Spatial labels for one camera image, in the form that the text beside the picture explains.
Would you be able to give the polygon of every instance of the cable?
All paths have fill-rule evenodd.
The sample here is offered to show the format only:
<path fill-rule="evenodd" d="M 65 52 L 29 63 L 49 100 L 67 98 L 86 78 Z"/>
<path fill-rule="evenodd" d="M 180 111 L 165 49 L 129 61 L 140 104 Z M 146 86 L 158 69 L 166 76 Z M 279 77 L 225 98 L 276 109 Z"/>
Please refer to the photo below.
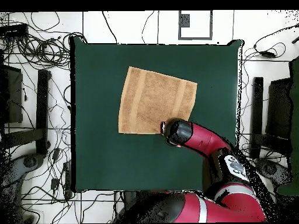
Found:
<path fill-rule="evenodd" d="M 255 49 L 255 51 L 257 52 L 257 53 L 259 53 L 259 54 L 268 54 L 271 58 L 278 58 L 278 57 L 281 57 L 281 56 L 276 56 L 275 54 L 269 54 L 269 53 L 266 53 L 266 52 L 268 52 L 268 51 L 258 51 L 257 49 L 256 49 L 256 45 L 257 45 L 257 43 L 258 42 L 260 42 L 262 39 L 264 39 L 264 38 L 266 38 L 266 37 L 269 37 L 269 36 L 271 36 L 271 35 L 274 35 L 274 34 L 276 34 L 276 33 L 279 33 L 279 32 L 281 32 L 281 31 L 283 31 L 283 30 L 287 30 L 287 29 L 292 29 L 292 28 L 297 28 L 297 27 L 299 27 L 299 23 L 297 23 L 296 25 L 294 25 L 294 26 L 290 26 L 290 27 L 284 27 L 283 29 L 279 29 L 278 31 L 275 31 L 274 33 L 270 33 L 270 34 L 268 34 L 268 35 L 266 35 L 266 36 L 264 36 L 264 37 L 262 37 L 262 38 L 260 38 L 255 44 L 254 44 L 254 46 L 253 46 L 253 48 Z"/>
<path fill-rule="evenodd" d="M 155 12 L 155 11 L 152 11 L 152 13 L 147 17 L 147 20 L 152 16 L 152 14 L 153 14 L 154 12 Z M 146 20 L 145 23 L 144 23 L 143 30 L 142 30 L 142 33 L 141 33 L 141 38 L 142 38 L 144 44 L 145 44 L 145 42 L 144 42 L 144 39 L 143 39 L 143 31 L 144 31 L 144 29 L 145 29 L 145 26 L 147 25 L 147 20 Z"/>
<path fill-rule="evenodd" d="M 114 33 L 112 32 L 112 30 L 111 30 L 109 24 L 108 24 L 108 21 L 107 21 L 107 19 L 106 19 L 106 16 L 105 16 L 105 14 L 104 14 L 104 11 L 102 11 L 102 15 L 104 16 L 104 19 L 105 19 L 105 22 L 106 22 L 106 24 L 107 24 L 107 27 L 109 28 L 111 34 L 113 35 L 113 37 L 114 37 L 114 39 L 115 39 L 115 43 L 117 44 L 117 39 L 116 39 Z"/>
<path fill-rule="evenodd" d="M 82 212 L 82 221 L 81 221 L 81 223 L 83 223 L 83 221 L 84 221 L 84 212 L 87 211 L 88 209 L 90 209 L 90 208 L 95 204 L 95 202 L 96 202 L 96 200 L 97 200 L 97 198 L 98 198 L 99 196 L 103 196 L 103 195 L 105 195 L 105 196 L 111 196 L 111 195 L 113 195 L 113 193 L 111 193 L 111 194 L 104 194 L 104 193 L 98 194 L 98 195 L 96 196 L 96 198 L 93 200 L 93 203 L 92 203 L 90 206 L 88 206 L 86 209 L 83 210 L 83 212 Z"/>
<path fill-rule="evenodd" d="M 67 91 L 67 89 L 70 87 L 71 85 L 68 85 L 65 89 L 64 89 L 64 91 L 63 91 L 63 99 L 68 103 L 68 104 L 71 104 L 69 101 L 67 101 L 66 100 L 66 98 L 65 98 L 65 91 Z"/>

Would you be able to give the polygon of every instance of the towel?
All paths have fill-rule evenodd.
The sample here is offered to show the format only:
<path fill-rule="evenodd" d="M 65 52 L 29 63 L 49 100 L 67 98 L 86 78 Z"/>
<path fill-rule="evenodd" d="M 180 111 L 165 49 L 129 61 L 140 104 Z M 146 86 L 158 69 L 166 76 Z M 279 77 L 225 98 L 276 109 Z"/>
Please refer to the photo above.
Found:
<path fill-rule="evenodd" d="M 119 110 L 119 133 L 158 134 L 162 121 L 188 120 L 197 83 L 129 67 Z"/>

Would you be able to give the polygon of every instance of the dark green tablecloth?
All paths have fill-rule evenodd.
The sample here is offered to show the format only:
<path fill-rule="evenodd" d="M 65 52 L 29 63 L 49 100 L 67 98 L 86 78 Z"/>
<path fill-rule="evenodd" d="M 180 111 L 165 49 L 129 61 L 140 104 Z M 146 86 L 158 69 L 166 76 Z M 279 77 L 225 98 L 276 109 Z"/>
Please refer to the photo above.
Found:
<path fill-rule="evenodd" d="M 235 143 L 241 44 L 83 44 L 75 38 L 76 189 L 201 190 L 198 154 L 170 147 L 160 135 L 118 133 L 124 80 L 132 66 L 198 83 L 190 118 Z"/>
<path fill-rule="evenodd" d="M 293 85 L 290 90 L 292 100 L 291 113 L 291 144 L 292 153 L 289 160 L 289 166 L 293 175 L 291 184 L 281 185 L 277 192 L 282 195 L 299 196 L 299 57 L 290 62 L 290 78 Z"/>

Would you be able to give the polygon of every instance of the black cable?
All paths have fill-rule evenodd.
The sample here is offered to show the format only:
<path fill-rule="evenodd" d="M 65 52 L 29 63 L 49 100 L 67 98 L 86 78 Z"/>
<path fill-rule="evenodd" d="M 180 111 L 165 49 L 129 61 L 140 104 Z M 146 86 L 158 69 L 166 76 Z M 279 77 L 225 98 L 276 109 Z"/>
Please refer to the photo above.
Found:
<path fill-rule="evenodd" d="M 71 104 L 69 101 L 67 101 L 66 100 L 66 98 L 65 98 L 65 91 L 67 91 L 67 89 L 70 87 L 71 85 L 68 85 L 65 89 L 64 89 L 64 91 L 63 91 L 63 99 L 68 103 L 68 104 Z"/>
<path fill-rule="evenodd" d="M 69 209 L 71 208 L 71 206 L 72 206 L 73 203 L 74 203 L 74 202 L 72 202 L 70 205 L 67 205 L 67 206 L 63 207 L 63 209 L 60 210 L 59 213 L 53 218 L 51 224 L 54 224 L 54 223 L 56 223 L 57 221 L 59 222 L 59 221 L 61 220 L 61 218 L 67 214 L 67 212 L 69 211 Z M 61 215 L 59 219 L 55 220 L 55 218 L 56 218 L 61 212 L 63 212 L 66 208 L 68 208 L 68 210 L 66 211 L 66 213 L 65 213 L 64 215 Z"/>
<path fill-rule="evenodd" d="M 96 200 L 97 200 L 97 198 L 98 198 L 99 196 L 103 196 L 103 195 L 105 195 L 105 196 L 111 196 L 111 195 L 114 195 L 114 194 L 113 194 L 113 193 L 111 193 L 111 194 L 104 194 L 104 193 L 98 194 L 98 195 L 96 196 L 96 198 L 93 200 L 92 204 L 91 204 L 90 206 L 88 206 L 86 209 L 83 210 L 83 212 L 82 212 L 82 221 L 81 221 L 81 223 L 83 223 L 83 221 L 84 221 L 84 212 L 87 211 L 88 209 L 90 209 L 90 208 L 95 204 L 95 202 L 96 202 Z"/>
<path fill-rule="evenodd" d="M 107 27 L 109 28 L 111 34 L 113 35 L 113 37 L 114 37 L 114 39 L 115 39 L 115 43 L 117 44 L 116 37 L 115 37 L 114 33 L 112 32 L 112 30 L 111 30 L 109 24 L 108 24 L 108 21 L 107 21 L 107 19 L 106 19 L 106 16 L 105 16 L 105 14 L 104 14 L 104 11 L 102 11 L 102 15 L 104 16 L 104 19 L 105 19 L 105 22 L 106 22 L 106 24 L 107 24 Z"/>
<path fill-rule="evenodd" d="M 39 213 L 37 213 L 37 212 L 35 212 L 35 211 L 31 211 L 31 210 L 29 210 L 29 209 L 25 209 L 25 208 L 22 207 L 22 206 L 21 206 L 21 208 L 22 208 L 24 211 L 27 211 L 27 212 L 34 213 L 34 214 L 38 215 L 39 218 L 37 219 L 37 222 L 36 222 L 36 224 L 38 224 L 38 222 L 40 221 L 40 214 L 39 214 Z"/>
<path fill-rule="evenodd" d="M 144 42 L 144 39 L 143 39 L 143 31 L 144 31 L 144 29 L 145 29 L 145 26 L 147 25 L 147 21 L 148 21 L 148 19 L 152 16 L 152 14 L 153 14 L 154 12 L 155 12 L 155 11 L 152 11 L 152 13 L 147 17 L 147 20 L 145 21 L 144 26 L 143 26 L 143 30 L 142 30 L 142 33 L 141 33 L 141 38 L 142 38 L 144 44 L 145 44 L 145 42 Z"/>
<path fill-rule="evenodd" d="M 296 27 L 296 28 L 299 27 L 299 23 L 297 23 L 296 25 L 290 26 L 290 27 L 284 27 L 283 29 L 279 29 L 278 31 L 275 31 L 274 33 L 270 33 L 270 34 L 268 34 L 268 35 L 266 35 L 266 36 L 260 38 L 260 39 L 254 44 L 253 48 L 255 49 L 255 51 L 256 51 L 257 53 L 259 53 L 259 54 L 263 53 L 264 51 L 258 51 L 258 50 L 256 49 L 256 45 L 257 45 L 258 42 L 260 42 L 261 40 L 263 40 L 263 39 L 266 38 L 266 37 L 269 37 L 269 36 L 271 36 L 271 35 L 274 35 L 274 34 L 276 34 L 276 33 L 279 33 L 279 32 L 281 32 L 281 31 L 283 31 L 283 30 L 292 29 L 292 28 L 294 28 L 294 27 Z"/>

